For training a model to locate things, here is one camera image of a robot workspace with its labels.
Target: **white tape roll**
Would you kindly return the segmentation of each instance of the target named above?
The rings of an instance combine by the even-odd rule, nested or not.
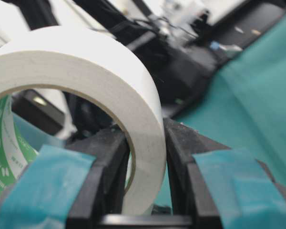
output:
[[[32,31],[0,48],[0,97],[36,87],[71,92],[114,118],[133,156],[123,213],[145,213],[160,190],[166,150],[159,96],[139,59],[89,29]]]

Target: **black plastic part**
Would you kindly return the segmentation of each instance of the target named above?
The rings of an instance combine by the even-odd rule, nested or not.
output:
[[[129,147],[124,133],[114,126],[74,143],[67,149],[93,155],[97,159],[70,209],[66,228],[93,228],[101,216],[120,214],[129,158]],[[3,192],[0,206],[12,188],[13,186],[10,186]]]
[[[207,24],[207,20],[209,18],[208,13],[204,13],[200,18],[196,19],[191,23],[192,29],[198,34],[202,34],[204,30],[209,28],[209,25]]]
[[[58,25],[48,0],[3,0],[19,7],[31,30]]]
[[[215,26],[206,28],[195,43],[209,47],[211,42],[216,41],[223,45],[235,44],[245,49],[278,23],[285,14],[286,8],[263,0],[248,0]],[[217,54],[221,65],[230,60],[221,53]]]
[[[83,140],[112,125],[112,118],[98,106],[70,93],[64,95],[72,122],[77,128],[77,132],[68,139],[68,142]]]
[[[286,0],[266,0],[266,2],[274,4],[274,5],[281,7],[281,8],[286,7]]]
[[[216,61],[213,59],[212,64],[199,63],[182,50],[167,49],[173,58],[164,68],[151,71],[161,102],[166,104],[175,103],[176,99],[184,101],[189,97],[194,100],[201,98],[217,70]]]
[[[220,67],[220,60],[218,60],[217,55],[213,54],[213,52],[206,47],[194,45],[186,49],[186,55],[183,53],[177,54],[176,56],[183,56],[183,58],[172,61],[171,66],[168,67],[172,69],[168,78],[174,77],[175,81],[179,81],[178,85],[187,83],[187,85],[184,86],[187,95],[183,99],[180,97],[178,100],[175,99],[172,103],[171,100],[173,99],[173,96],[176,97],[178,94],[171,94],[171,97],[168,97],[169,102],[162,101],[162,108],[165,110],[164,114],[169,118],[176,117],[188,106],[198,104],[207,93],[213,76]],[[161,82],[160,79],[155,80],[159,81],[158,87],[166,87],[165,84],[167,82]],[[181,89],[175,87],[173,90],[179,91]]]
[[[192,216],[193,228],[223,228],[218,209],[192,154],[229,147],[170,119],[164,120],[164,129],[174,214]],[[258,163],[286,200],[286,187],[276,183],[265,163]]]
[[[133,24],[128,20],[108,0],[74,0],[74,2],[95,18],[124,45],[129,44],[145,33],[145,31],[138,30],[135,27],[137,24]]]
[[[65,121],[65,114],[35,90],[13,96],[12,111],[50,135],[58,133]]]

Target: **teal cloth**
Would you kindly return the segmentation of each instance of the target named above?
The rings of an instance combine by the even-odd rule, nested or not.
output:
[[[170,189],[170,182],[168,179],[167,165],[166,165],[162,187],[154,203],[159,206],[172,208],[171,189]]]
[[[232,148],[248,148],[286,185],[286,16],[221,69],[202,104],[177,120]]]

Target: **blue painter's tape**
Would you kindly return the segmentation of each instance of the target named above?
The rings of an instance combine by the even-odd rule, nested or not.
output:
[[[0,229],[63,229],[95,157],[43,146],[0,208]]]
[[[225,229],[286,229],[286,201],[246,150],[193,155]]]
[[[14,122],[22,137],[37,151],[40,151],[43,145],[51,145],[60,148],[64,148],[65,146],[65,141],[43,132],[16,114],[14,114]]]

